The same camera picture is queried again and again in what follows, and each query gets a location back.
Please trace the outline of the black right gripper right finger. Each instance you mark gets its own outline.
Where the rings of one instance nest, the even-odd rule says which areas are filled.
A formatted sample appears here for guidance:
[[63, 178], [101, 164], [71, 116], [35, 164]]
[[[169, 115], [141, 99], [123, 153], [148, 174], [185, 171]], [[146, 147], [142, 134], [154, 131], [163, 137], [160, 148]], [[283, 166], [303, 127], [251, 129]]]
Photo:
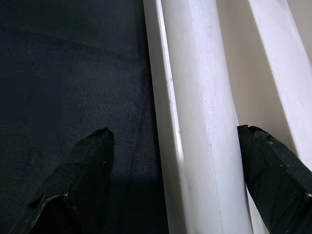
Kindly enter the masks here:
[[312, 171], [282, 142], [237, 128], [248, 191], [270, 234], [312, 234]]

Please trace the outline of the black tablecloth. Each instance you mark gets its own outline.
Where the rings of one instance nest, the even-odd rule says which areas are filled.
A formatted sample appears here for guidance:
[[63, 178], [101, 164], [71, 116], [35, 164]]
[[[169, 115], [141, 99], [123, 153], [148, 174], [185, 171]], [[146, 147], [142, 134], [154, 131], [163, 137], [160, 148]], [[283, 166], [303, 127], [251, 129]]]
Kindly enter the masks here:
[[0, 234], [104, 127], [104, 234], [169, 234], [143, 0], [0, 0]]

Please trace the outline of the white plastic table top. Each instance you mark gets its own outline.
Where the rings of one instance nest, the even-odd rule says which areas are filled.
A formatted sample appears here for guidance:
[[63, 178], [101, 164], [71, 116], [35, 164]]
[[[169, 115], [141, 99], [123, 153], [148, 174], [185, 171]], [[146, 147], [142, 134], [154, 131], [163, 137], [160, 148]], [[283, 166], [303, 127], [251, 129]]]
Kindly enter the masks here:
[[[216, 4], [236, 129], [247, 125], [266, 131], [312, 171], [312, 0], [216, 0]], [[191, 234], [162, 3], [143, 0], [143, 5], [169, 234]], [[253, 234], [270, 234], [246, 182], [245, 188]]]

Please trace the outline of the white threaded table leg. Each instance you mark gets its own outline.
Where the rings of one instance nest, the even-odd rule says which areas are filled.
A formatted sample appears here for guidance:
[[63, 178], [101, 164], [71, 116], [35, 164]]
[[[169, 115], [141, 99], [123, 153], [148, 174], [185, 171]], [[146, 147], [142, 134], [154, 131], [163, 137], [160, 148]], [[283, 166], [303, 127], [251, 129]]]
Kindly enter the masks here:
[[161, 0], [191, 234], [253, 234], [216, 0]]

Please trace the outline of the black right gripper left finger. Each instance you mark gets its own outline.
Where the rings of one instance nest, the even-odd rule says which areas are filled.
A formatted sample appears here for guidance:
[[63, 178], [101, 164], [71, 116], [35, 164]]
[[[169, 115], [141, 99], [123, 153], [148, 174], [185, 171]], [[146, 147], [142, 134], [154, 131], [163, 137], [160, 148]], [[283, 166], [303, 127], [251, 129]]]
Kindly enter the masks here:
[[113, 158], [114, 134], [107, 127], [77, 142], [9, 234], [101, 234]]

